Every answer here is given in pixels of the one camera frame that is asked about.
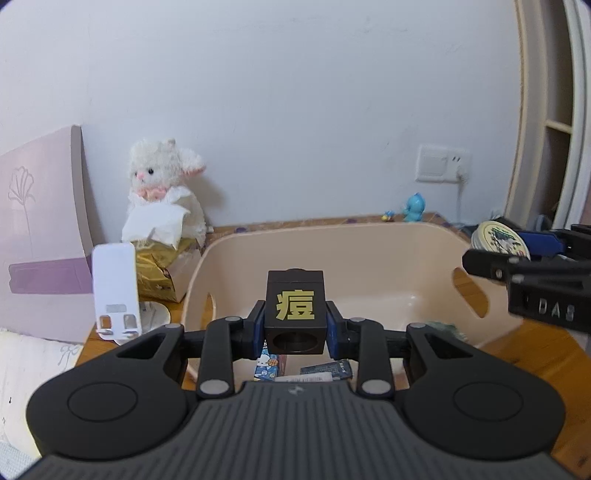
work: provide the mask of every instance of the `yellow chinese character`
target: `yellow chinese character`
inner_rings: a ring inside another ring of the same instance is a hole
[[[285,320],[314,320],[312,313],[313,291],[284,291],[277,295],[277,319]]]

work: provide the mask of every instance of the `pink bunny ear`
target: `pink bunny ear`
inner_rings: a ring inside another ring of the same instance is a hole
[[[205,171],[205,163],[203,162],[201,155],[196,154],[189,148],[181,148],[179,153],[183,175],[194,176]]]

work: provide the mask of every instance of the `purple stripe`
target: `purple stripe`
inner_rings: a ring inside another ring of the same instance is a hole
[[[12,293],[71,295],[92,293],[88,258],[68,258],[8,266]]]

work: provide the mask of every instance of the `beige plastic basket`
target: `beige plastic basket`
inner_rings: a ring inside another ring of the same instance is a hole
[[[227,236],[214,242],[200,260],[189,285],[183,324],[199,330],[210,294],[214,318],[246,317],[266,294],[267,272],[303,268],[323,270],[327,300],[345,318],[376,320],[389,330],[411,322],[453,323],[469,342],[481,346],[514,330],[521,318],[507,313],[506,289],[481,278],[472,280],[486,294],[489,309],[480,318],[452,282],[469,248],[446,228],[429,223],[366,223],[303,227]],[[329,362],[323,355],[290,355],[286,374],[302,366]],[[189,362],[195,376],[199,360]],[[236,386],[252,380],[256,362],[234,362]],[[401,361],[393,359],[394,371]]]

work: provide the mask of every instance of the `power cord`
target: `power cord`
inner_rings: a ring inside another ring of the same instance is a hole
[[[457,201],[456,201],[456,222],[452,223],[454,227],[457,229],[463,228],[466,226],[465,223],[462,222],[462,193],[464,192],[464,185],[467,181],[465,168],[461,165],[457,167],[456,171],[456,178],[457,182]]]

